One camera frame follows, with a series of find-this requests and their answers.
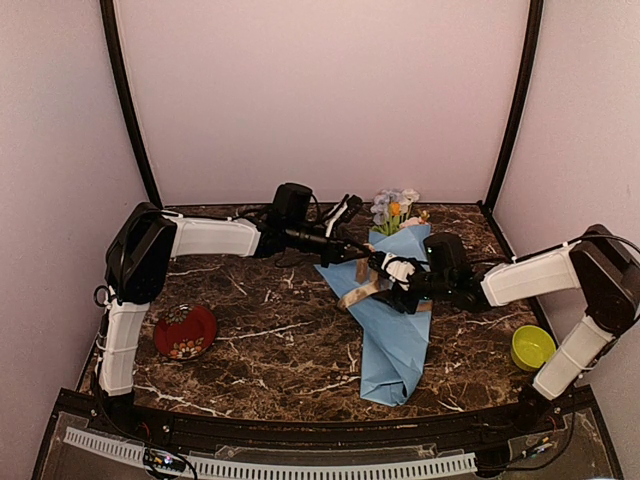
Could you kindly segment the beige satin ribbon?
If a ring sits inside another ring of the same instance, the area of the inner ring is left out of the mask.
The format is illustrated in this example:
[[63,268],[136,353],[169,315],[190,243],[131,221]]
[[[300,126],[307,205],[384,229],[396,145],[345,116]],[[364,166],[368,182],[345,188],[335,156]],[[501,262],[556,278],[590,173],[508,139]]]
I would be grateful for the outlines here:
[[[370,245],[373,247],[372,253],[380,252],[377,251],[372,244]],[[339,299],[338,307],[341,310],[347,310],[349,307],[352,307],[367,298],[373,298],[390,306],[388,303],[389,290],[392,288],[393,283],[384,279],[370,268],[368,265],[368,259],[357,260],[356,280],[360,285],[355,289],[350,290]],[[425,273],[425,270],[421,261],[415,258],[408,259],[416,266],[416,272],[410,277],[410,287],[417,288],[417,280],[414,279],[414,276],[418,273]]]

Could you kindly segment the blue wrapping paper sheet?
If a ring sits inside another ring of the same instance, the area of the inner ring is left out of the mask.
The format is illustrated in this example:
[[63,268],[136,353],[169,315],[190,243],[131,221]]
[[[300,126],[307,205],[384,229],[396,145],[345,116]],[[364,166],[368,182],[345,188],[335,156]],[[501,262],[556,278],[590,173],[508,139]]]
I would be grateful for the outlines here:
[[[423,240],[430,233],[430,224],[406,227],[391,236],[370,232],[369,243],[376,250],[426,260]],[[355,261],[314,267],[338,297],[359,286]],[[348,311],[364,331],[360,396],[387,406],[403,405],[423,374],[431,313],[403,314],[371,298]]]

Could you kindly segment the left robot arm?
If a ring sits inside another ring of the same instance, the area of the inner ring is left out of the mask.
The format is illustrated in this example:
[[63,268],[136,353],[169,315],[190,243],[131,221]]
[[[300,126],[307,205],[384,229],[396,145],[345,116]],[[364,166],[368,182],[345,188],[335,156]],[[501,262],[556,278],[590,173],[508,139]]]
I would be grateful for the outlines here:
[[134,390],[142,323],[167,279],[180,277],[176,262],[265,259],[287,250],[314,255],[324,267],[362,258],[368,249],[339,232],[362,204],[346,194],[322,209],[311,188],[292,182],[279,185],[271,202],[226,216],[138,204],[108,247],[104,282],[94,291],[103,310],[94,381],[99,392],[113,397],[103,405],[103,421],[120,436],[141,427],[140,412],[119,397]]

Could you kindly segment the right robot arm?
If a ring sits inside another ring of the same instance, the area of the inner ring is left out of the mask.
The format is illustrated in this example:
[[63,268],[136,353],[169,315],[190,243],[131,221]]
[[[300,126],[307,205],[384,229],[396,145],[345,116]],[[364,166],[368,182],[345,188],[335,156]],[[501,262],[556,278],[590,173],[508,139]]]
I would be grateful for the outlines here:
[[473,261],[462,239],[448,232],[427,237],[423,248],[424,259],[378,252],[369,260],[390,281],[388,302],[401,313],[416,313],[423,300],[483,312],[561,292],[581,294],[583,314],[533,379],[539,396],[511,410],[510,424],[521,434],[547,420],[545,399],[563,394],[639,320],[639,247],[601,224],[508,261]]

